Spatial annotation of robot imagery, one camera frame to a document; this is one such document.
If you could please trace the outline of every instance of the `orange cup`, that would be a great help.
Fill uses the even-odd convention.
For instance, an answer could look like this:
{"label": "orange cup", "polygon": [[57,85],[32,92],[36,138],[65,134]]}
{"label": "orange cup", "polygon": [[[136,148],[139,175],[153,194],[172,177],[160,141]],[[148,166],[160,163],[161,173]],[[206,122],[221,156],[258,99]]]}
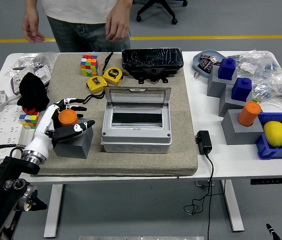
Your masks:
{"label": "orange cup", "polygon": [[254,120],[257,118],[257,116],[260,114],[261,110],[262,108],[258,103],[254,101],[249,101],[245,104],[237,120],[241,125],[245,127],[250,127],[253,124]]}
{"label": "orange cup", "polygon": [[76,112],[71,109],[66,109],[60,112],[59,121],[62,127],[77,124]]}

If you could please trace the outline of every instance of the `power outlet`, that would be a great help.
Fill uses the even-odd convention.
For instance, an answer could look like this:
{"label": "power outlet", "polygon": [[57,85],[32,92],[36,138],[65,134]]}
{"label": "power outlet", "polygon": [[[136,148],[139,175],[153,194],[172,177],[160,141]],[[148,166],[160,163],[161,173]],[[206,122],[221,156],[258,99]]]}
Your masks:
{"label": "power outlet", "polygon": [[[23,129],[19,117],[24,114],[22,107],[18,105],[7,105],[2,111],[0,119],[0,145],[18,144]],[[0,149],[0,159],[9,156],[12,148]]]}
{"label": "power outlet", "polygon": [[282,177],[251,179],[251,185],[282,184]]}

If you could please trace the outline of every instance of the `person's hand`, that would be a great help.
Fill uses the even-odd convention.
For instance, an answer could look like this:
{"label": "person's hand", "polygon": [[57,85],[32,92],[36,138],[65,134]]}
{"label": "person's hand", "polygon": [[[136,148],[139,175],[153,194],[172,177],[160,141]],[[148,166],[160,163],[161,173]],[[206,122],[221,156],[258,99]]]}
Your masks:
{"label": "person's hand", "polygon": [[106,39],[110,42],[118,42],[128,36],[131,7],[132,0],[116,1],[105,24]]}
{"label": "person's hand", "polygon": [[24,37],[30,43],[41,43],[44,41],[44,35],[39,30],[39,15],[36,8],[25,9],[22,22],[22,30]]}

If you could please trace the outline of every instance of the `tape measure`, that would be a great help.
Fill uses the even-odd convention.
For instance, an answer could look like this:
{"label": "tape measure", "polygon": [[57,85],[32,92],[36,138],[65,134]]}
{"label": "tape measure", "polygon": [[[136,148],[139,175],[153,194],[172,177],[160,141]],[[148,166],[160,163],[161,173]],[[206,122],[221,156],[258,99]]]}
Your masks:
{"label": "tape measure", "polygon": [[115,86],[117,86],[123,79],[123,72],[117,67],[110,67],[103,74],[104,79]]}
{"label": "tape measure", "polygon": [[86,86],[90,89],[92,94],[96,94],[104,90],[104,87],[107,86],[107,82],[101,76],[93,76],[88,79]]}

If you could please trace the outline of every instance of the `blue cube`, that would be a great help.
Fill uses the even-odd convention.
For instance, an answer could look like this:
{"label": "blue cube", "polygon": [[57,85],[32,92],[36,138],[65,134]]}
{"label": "blue cube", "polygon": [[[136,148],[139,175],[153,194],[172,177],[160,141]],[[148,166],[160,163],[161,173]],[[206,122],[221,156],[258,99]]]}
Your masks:
{"label": "blue cube", "polygon": [[233,88],[232,96],[233,100],[246,102],[246,99],[252,91],[252,80],[247,77],[238,77]]}
{"label": "blue cube", "polygon": [[222,59],[219,68],[219,79],[232,80],[233,73],[236,69],[235,60],[231,57]]}

